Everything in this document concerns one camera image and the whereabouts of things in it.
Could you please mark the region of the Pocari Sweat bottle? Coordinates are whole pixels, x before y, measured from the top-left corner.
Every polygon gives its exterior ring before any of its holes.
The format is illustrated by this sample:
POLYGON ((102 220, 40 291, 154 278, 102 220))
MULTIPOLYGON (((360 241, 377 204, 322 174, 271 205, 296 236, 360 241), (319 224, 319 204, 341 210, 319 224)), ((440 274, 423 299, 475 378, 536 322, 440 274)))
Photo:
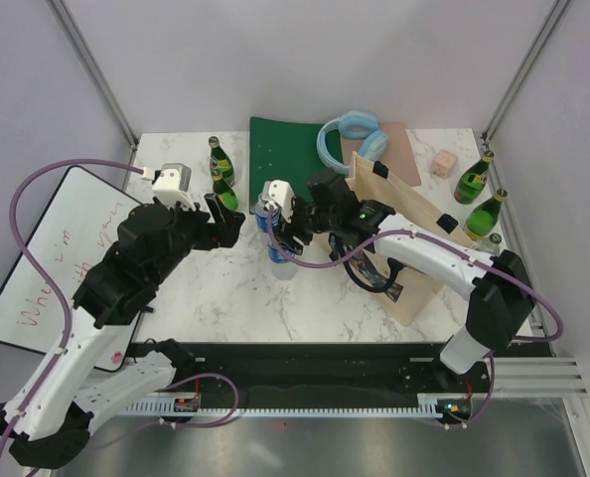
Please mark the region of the Pocari Sweat bottle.
POLYGON ((267 239, 267 250, 273 276, 282 281, 291 280, 297 271, 297 265, 289 261, 271 242, 267 239))
POLYGON ((264 234, 268 234, 269 230, 275 225, 275 220, 278 219, 276 212, 272 213, 271 218, 268 217, 266 204, 267 201, 264 199, 263 194, 260 193, 254 206, 254 215, 258 229, 264 234))

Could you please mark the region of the left aluminium frame post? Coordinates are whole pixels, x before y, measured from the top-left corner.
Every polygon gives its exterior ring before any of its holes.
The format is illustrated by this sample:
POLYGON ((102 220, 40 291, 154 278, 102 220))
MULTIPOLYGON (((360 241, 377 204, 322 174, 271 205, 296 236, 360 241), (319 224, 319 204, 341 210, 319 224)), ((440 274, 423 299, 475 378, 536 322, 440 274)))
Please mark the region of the left aluminium frame post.
POLYGON ((46 3, 60 24, 89 80, 110 113, 112 120, 127 142, 130 151, 135 152, 139 144, 139 139, 96 61, 91 48, 87 44, 84 35, 76 23, 74 15, 63 0, 47 0, 46 3))

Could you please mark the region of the aluminium frame rail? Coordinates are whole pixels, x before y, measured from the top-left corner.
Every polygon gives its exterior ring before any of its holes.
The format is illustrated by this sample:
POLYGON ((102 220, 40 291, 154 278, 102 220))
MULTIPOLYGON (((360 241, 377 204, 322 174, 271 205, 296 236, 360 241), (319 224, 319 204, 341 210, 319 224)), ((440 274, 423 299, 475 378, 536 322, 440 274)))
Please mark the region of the aluminium frame rail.
POLYGON ((576 34, 589 1, 553 1, 531 39, 494 116, 484 131, 498 154, 492 184, 510 197, 501 220, 508 242, 524 255, 535 288, 559 312, 565 333, 546 344, 571 353, 570 246, 571 145, 574 95, 570 90, 576 34))

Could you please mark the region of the pink cube power adapter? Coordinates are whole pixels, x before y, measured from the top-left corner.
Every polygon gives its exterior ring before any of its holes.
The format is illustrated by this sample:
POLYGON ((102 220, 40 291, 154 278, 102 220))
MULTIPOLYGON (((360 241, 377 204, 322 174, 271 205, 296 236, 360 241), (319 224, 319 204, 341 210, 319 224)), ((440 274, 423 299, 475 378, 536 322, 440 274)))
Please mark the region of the pink cube power adapter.
POLYGON ((440 150, 432 160, 429 173, 434 177, 448 179, 458 162, 458 156, 448 150, 440 150))

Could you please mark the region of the green Perrier bottle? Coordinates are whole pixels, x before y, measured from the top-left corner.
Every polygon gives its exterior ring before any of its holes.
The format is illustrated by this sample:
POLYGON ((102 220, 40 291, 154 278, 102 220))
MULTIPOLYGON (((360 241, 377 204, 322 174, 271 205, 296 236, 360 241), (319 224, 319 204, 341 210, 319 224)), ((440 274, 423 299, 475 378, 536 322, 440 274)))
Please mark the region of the green Perrier bottle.
POLYGON ((479 198, 487 184, 494 158, 495 153, 487 149, 481 159, 462 174, 454 191, 454 199, 459 204, 470 205, 479 198))

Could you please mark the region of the cream canvas tote bag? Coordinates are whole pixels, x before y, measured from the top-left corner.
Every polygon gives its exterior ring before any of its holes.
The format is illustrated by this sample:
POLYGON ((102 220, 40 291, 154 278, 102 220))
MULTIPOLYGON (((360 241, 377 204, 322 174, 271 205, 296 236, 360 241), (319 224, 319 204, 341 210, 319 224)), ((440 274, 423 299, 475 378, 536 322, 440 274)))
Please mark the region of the cream canvas tote bag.
POLYGON ((374 297, 392 318, 404 326, 412 323, 444 286, 470 297, 483 270, 470 261, 475 246, 460 226, 385 166, 358 153, 347 183, 360 200, 393 208, 379 225, 387 235, 345 264, 357 285, 376 291, 374 297))

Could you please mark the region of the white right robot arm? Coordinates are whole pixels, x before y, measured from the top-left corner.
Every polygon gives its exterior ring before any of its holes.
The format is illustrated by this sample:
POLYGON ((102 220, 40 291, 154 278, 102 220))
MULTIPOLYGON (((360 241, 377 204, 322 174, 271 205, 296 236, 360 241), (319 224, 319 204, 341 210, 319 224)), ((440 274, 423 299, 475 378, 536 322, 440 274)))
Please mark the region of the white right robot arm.
POLYGON ((536 303, 517 254, 505 250, 492 256, 441 238, 388 205, 359 199, 346 178, 330 168, 315 173, 308 188, 310 201, 281 180, 263 190, 264 208, 277 221, 270 239, 280 250, 300 255, 315 234, 333 235, 349 249, 340 262, 367 249, 435 278, 467 300, 464 326, 431 369, 439 389, 459 388, 477 362, 506 349, 516 337, 536 303))

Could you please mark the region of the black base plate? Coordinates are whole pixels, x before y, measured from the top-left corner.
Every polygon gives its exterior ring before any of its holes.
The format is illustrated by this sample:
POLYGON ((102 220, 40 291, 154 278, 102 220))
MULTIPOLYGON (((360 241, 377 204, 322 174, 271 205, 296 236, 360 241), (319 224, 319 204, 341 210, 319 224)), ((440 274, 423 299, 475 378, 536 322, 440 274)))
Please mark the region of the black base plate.
POLYGON ((437 364, 436 344, 183 343, 183 377, 199 378, 201 398, 251 404, 415 404, 422 395, 479 398, 487 364, 459 376, 437 364))

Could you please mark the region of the clear bottle green cap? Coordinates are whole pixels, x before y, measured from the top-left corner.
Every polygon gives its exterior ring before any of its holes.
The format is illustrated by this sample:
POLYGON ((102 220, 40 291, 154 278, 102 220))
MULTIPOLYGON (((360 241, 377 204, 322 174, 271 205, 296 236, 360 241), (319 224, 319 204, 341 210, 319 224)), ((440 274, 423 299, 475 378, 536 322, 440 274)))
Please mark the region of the clear bottle green cap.
POLYGON ((485 251, 492 256, 499 256, 503 238, 498 233, 491 233, 486 237, 478 240, 478 246, 481 251, 485 251))

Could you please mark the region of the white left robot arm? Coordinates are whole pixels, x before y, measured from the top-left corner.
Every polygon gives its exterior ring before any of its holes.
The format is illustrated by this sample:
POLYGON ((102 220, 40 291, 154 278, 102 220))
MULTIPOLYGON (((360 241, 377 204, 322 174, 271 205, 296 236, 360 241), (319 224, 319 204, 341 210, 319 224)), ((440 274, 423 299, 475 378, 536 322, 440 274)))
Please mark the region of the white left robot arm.
POLYGON ((205 212, 159 201, 140 205, 118 226, 116 242, 74 294, 63 338, 17 395, 0 403, 0 436, 18 464, 59 469, 133 402, 192 385, 195 358, 173 339, 156 343, 131 369, 90 388, 82 384, 191 251, 236 244, 244 214, 228 209, 215 194, 205 200, 205 212))

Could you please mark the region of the green glass bottle gold cap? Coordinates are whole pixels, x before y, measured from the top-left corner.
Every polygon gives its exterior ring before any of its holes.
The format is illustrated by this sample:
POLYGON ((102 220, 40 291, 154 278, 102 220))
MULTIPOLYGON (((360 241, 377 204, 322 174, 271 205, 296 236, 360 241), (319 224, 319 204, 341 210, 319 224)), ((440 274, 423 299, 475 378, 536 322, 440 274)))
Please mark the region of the green glass bottle gold cap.
POLYGON ((223 179, 230 185, 235 184, 235 174, 233 164, 228 155, 221 148, 220 140, 216 136, 209 138, 209 146, 211 148, 210 154, 210 169, 218 170, 223 179))

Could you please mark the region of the light blue headphones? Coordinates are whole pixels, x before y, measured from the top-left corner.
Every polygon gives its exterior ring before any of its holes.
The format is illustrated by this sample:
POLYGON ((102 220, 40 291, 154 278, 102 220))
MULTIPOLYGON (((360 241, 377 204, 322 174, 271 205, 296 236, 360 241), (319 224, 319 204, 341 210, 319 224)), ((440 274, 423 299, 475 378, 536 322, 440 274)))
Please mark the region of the light blue headphones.
POLYGON ((326 142, 326 135, 335 130, 342 138, 361 140, 359 155, 371 162, 381 158, 388 144, 388 135, 379 127, 377 119, 369 113, 351 110, 326 122, 316 137, 317 153, 326 167, 343 175, 349 174, 350 167, 334 158, 326 142))

